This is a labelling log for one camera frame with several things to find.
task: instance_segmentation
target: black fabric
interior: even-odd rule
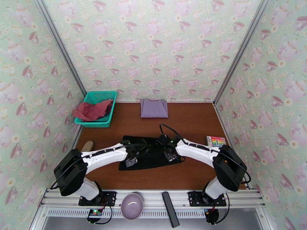
[[[136,137],[136,136],[127,136],[123,137],[123,140],[130,140],[131,143],[139,143],[140,140],[144,139],[146,143],[150,144],[151,147],[149,152],[141,155],[137,159],[137,164],[132,165],[131,167],[126,167],[125,161],[119,163],[119,170],[140,170],[140,169],[152,169],[157,167],[162,167],[166,165],[178,164],[183,162],[181,158],[177,158],[169,162],[164,154],[163,147],[161,144],[157,143],[157,138],[149,137]]]

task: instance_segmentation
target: black mounting plate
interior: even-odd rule
[[[221,194],[217,199],[205,203],[200,191],[188,192],[190,207],[225,207],[226,201],[224,194]]]
[[[113,207],[115,206],[115,201],[116,201],[115,191],[102,191],[102,198],[100,202],[93,203],[92,201],[87,200],[85,197],[80,197],[79,206]]]

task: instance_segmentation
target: black cable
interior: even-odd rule
[[[225,193],[225,194],[226,194],[226,196],[228,198],[228,209],[227,209],[227,212],[225,213],[223,218],[221,218],[219,221],[215,222],[214,224],[218,224],[218,223],[222,222],[228,216],[229,209],[230,209],[230,201],[229,201],[228,194],[227,193]]]
[[[147,145],[145,143],[135,143],[135,144],[127,144],[127,145],[122,145],[122,146],[119,146],[119,147],[116,147],[116,148],[107,148],[107,149],[104,149],[104,150],[101,150],[101,151],[98,151],[96,153],[93,153],[93,154],[90,154],[90,155],[86,155],[84,157],[81,157],[81,154],[80,154],[80,158],[77,159],[74,163],[72,163],[70,166],[68,166],[68,168],[59,176],[59,178],[52,184],[52,186],[50,187],[50,189],[57,189],[59,186],[56,186],[54,187],[54,185],[60,180],[60,178],[73,166],[75,165],[78,161],[82,160],[83,158],[90,158],[90,157],[93,157],[93,156],[98,156],[100,154],[104,154],[104,153],[107,153],[107,152],[111,152],[111,151],[115,151],[117,149],[121,149],[121,148],[128,148],[128,147],[132,147],[132,146],[144,146],[144,145]]]
[[[170,127],[170,126],[165,125],[164,123],[161,123],[161,124],[159,125],[162,134],[164,134],[164,132],[163,132],[161,126],[164,126],[164,127],[168,128],[169,130],[173,131],[173,132],[183,141],[184,144],[186,144],[186,145],[188,144],[188,143],[183,139],[183,137],[182,137],[177,131],[175,131],[175,130],[174,130],[172,127]]]
[[[221,153],[219,151],[216,151],[216,150],[211,150],[211,151],[217,152],[217,153],[225,156],[226,158],[230,159],[233,163],[235,163],[237,166],[239,166],[247,174],[248,181],[241,182],[241,184],[247,184],[247,183],[251,182],[251,180],[252,180],[251,179],[251,175],[247,172],[247,170],[242,165],[238,164],[233,158],[231,158],[231,157],[229,157],[229,156],[227,156],[227,155],[225,155],[225,154],[223,154],[223,153]]]
[[[111,221],[111,219],[112,219],[112,216],[113,216],[113,211],[112,211],[112,208],[111,208],[111,206],[109,206],[110,207],[110,209],[111,209],[111,216],[110,216],[110,219],[107,221],[107,222],[104,222],[104,223],[95,223],[95,224],[100,224],[100,225],[102,225],[102,224],[107,224],[107,223],[109,223],[110,221]]]

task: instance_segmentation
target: colorful box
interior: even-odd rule
[[[221,147],[223,144],[226,144],[225,138],[207,136],[207,145],[210,147]]]

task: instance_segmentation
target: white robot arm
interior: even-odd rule
[[[77,149],[70,151],[54,170],[61,194],[67,196],[75,193],[87,200],[93,200],[99,195],[101,189],[96,182],[85,178],[85,175],[113,162],[126,160],[126,164],[127,161],[130,165],[134,164],[133,161],[136,161],[139,153],[136,146],[144,145],[123,141],[97,151],[82,153]],[[215,200],[227,190],[238,190],[244,171],[236,164],[241,164],[245,170],[246,166],[231,147],[226,145],[221,148],[208,147],[178,137],[167,140],[164,146],[168,149],[168,153],[172,153],[172,156],[190,157],[215,169],[217,176],[206,185],[203,197]],[[226,160],[227,158],[236,163],[230,163]]]

